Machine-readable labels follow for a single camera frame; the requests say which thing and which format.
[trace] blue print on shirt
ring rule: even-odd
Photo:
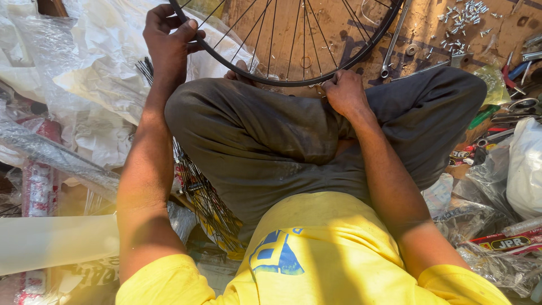
[[[302,228],[294,228],[292,229],[292,233],[299,235],[302,230]],[[267,234],[248,259],[254,274],[262,271],[285,275],[301,275],[305,273],[294,252],[288,245],[289,235],[289,233],[283,230]]]

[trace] bicycle wheel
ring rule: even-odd
[[[202,13],[200,27],[215,18],[226,25],[219,29],[218,42],[196,37],[211,56],[253,81],[280,87],[317,84],[338,69],[351,68],[386,33],[403,2],[357,0],[352,6],[349,0],[181,1],[184,4],[170,3],[183,23],[188,20],[183,9],[192,7]],[[239,44],[233,56],[217,51],[228,39]],[[235,65],[240,50],[250,56],[249,71]]]

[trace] pile of screws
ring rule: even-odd
[[[450,47],[449,52],[451,52],[452,55],[456,54],[464,54],[466,51],[469,50],[470,45],[467,46],[465,49],[465,44],[462,43],[459,39],[456,39],[455,41],[453,38],[450,38],[452,35],[456,34],[462,34],[463,36],[467,36],[465,33],[465,30],[463,29],[467,24],[478,24],[480,23],[480,15],[486,13],[489,11],[489,8],[484,5],[482,1],[475,2],[474,0],[469,0],[464,3],[465,8],[462,10],[459,10],[457,6],[451,8],[448,8],[448,12],[443,15],[439,15],[438,19],[442,21],[444,24],[448,23],[449,19],[452,19],[454,21],[453,28],[447,29],[445,34],[446,38],[440,43],[443,48]],[[491,13],[491,15],[495,18],[501,18],[502,15],[497,15],[495,13]],[[492,29],[484,30],[480,32],[480,35],[483,37],[484,35],[488,34],[489,31]]]

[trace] man's left hand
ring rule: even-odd
[[[161,4],[147,13],[143,38],[149,48],[154,67],[153,87],[160,87],[164,93],[171,94],[186,81],[186,61],[188,54],[203,48],[195,39],[198,24],[194,19],[181,25],[179,17],[170,4]],[[205,38],[205,32],[197,34]]]

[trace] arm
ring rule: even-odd
[[[373,208],[395,238],[408,272],[434,265],[469,266],[434,225],[418,187],[369,108],[361,75],[339,70],[322,84],[331,106],[352,124],[362,148]]]
[[[180,19],[168,17],[171,15],[169,4],[150,10],[143,31],[154,65],[154,82],[117,193],[121,283],[158,258],[185,253],[167,216],[173,148],[164,108],[169,96],[186,80],[187,55],[200,46],[189,42],[196,34],[197,23],[191,20],[180,26]]]

